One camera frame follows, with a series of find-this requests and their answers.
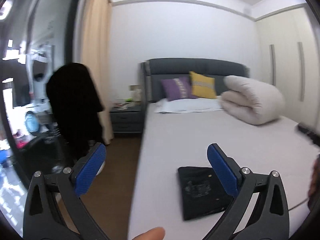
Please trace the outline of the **person's left thumb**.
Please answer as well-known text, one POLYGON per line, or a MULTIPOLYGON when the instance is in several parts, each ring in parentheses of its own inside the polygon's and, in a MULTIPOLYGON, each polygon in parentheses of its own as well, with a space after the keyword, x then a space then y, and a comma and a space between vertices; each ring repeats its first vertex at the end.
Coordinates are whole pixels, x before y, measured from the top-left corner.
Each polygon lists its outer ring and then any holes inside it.
POLYGON ((135 238, 133 238, 133 240, 163 240, 164 237, 165 237, 164 228, 156 227, 136 236, 135 238))

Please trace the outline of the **person's right hand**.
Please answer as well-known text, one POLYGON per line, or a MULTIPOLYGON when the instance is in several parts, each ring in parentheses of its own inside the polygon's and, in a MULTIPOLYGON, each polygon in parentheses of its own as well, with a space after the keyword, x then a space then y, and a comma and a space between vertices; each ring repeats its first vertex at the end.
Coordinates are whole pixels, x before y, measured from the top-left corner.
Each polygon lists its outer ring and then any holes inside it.
POLYGON ((309 186, 309 191, 308 191, 308 198, 309 198, 308 208, 309 208, 309 210, 312 210, 312 206, 317 199, 316 194, 318 191, 319 191, 319 155, 313 165, 311 181, 310 181, 310 186, 309 186))

